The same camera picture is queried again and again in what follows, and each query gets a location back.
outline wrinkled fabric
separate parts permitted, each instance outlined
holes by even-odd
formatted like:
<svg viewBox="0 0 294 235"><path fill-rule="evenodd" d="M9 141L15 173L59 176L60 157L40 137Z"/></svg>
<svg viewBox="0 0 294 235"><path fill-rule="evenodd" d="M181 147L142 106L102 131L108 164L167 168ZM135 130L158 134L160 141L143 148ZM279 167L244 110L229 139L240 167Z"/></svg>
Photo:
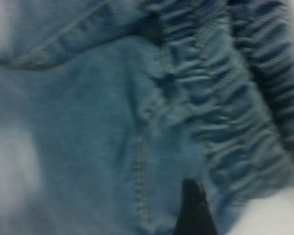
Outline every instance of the wrinkled fabric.
<svg viewBox="0 0 294 235"><path fill-rule="evenodd" d="M1 0L0 235L219 234L294 185L283 0Z"/></svg>

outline stitching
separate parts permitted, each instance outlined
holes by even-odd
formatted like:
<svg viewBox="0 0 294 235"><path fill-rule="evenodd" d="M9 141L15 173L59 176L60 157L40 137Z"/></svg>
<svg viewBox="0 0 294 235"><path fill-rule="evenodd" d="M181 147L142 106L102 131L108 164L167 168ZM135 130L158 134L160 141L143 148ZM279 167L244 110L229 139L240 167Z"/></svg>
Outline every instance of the stitching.
<svg viewBox="0 0 294 235"><path fill-rule="evenodd" d="M146 162L147 162L147 140L153 126L157 123L160 117L167 113L172 107L174 102L167 101L164 106L154 110L151 115L150 122L143 128L138 138L138 158L134 162L134 173L137 176L135 178L135 191L137 197L137 203L140 204L138 212L143 223L143 229L146 234L152 234L151 232L151 212L149 206L149 196L146 188Z"/></svg>
<svg viewBox="0 0 294 235"><path fill-rule="evenodd" d="M47 48L48 46L52 45L54 42L58 41L68 33L70 33L74 28L76 28L79 24L86 21L88 18L90 18L94 13L99 11L102 7L104 7L108 2L111 2L113 0L104 0L99 5L96 5L92 7L91 9L85 11L84 13L79 14L74 20L72 20L70 23L63 26L55 35L50 36L48 39L46 39L42 44L34 47L31 49L28 53L24 55L20 55L19 57L12 60L11 64L17 64L18 61L21 61L23 59L26 59L27 57L34 56Z"/></svg>

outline white surface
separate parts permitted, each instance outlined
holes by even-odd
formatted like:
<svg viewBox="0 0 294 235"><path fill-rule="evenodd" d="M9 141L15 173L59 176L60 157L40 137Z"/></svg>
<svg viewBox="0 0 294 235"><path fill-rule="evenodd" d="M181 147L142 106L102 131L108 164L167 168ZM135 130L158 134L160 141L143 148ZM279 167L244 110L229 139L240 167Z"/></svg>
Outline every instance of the white surface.
<svg viewBox="0 0 294 235"><path fill-rule="evenodd" d="M294 189L251 202L229 235L294 235Z"/></svg>

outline jeans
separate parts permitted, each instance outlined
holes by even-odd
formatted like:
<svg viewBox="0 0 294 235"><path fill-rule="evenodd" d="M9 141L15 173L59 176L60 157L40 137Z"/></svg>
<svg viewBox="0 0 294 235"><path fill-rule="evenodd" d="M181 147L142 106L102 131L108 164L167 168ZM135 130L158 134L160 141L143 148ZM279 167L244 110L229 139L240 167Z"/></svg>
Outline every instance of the jeans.
<svg viewBox="0 0 294 235"><path fill-rule="evenodd" d="M0 235L172 235L184 179L223 235L293 186L284 8L1 0Z"/></svg>

